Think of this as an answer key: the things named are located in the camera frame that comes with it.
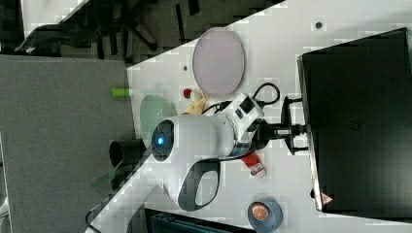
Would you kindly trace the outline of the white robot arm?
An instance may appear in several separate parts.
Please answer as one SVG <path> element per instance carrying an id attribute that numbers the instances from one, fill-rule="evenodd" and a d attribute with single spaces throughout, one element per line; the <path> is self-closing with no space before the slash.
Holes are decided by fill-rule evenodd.
<path id="1" fill-rule="evenodd" d="M 211 115 L 172 116 L 157 125 L 144 161 L 110 198 L 85 233 L 126 233 L 129 222 L 151 193 L 161 187 L 178 207 L 194 212 L 204 206 L 196 202 L 202 177 L 220 172 L 221 163 L 266 147 L 283 139 L 290 152 L 298 148 L 293 138 L 307 131 L 293 124 L 284 99 L 279 123 L 264 120 L 266 105 L 246 93 L 238 94 L 221 112 Z"/>

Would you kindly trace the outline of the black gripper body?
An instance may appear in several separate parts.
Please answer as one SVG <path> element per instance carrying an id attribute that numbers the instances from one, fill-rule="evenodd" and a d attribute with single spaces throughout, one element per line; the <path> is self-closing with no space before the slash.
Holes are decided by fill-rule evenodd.
<path id="1" fill-rule="evenodd" d="M 276 139 L 275 131 L 279 129 L 276 123 L 268 123 L 265 119 L 257 119 L 249 127 L 249 131 L 254 133 L 250 151 L 264 149 L 271 140 Z"/>

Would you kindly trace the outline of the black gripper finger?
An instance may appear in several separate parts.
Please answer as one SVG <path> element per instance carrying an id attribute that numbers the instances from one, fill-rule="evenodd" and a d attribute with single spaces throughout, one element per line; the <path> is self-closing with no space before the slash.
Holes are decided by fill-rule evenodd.
<path id="1" fill-rule="evenodd" d="M 306 132 L 306 127 L 301 124 L 295 125 L 280 125 L 276 129 L 276 133 L 279 135 L 293 135 L 298 136 Z"/>
<path id="2" fill-rule="evenodd" d="M 294 135 L 287 135 L 285 138 L 285 143 L 289 150 L 298 150 L 298 147 L 294 143 Z"/>

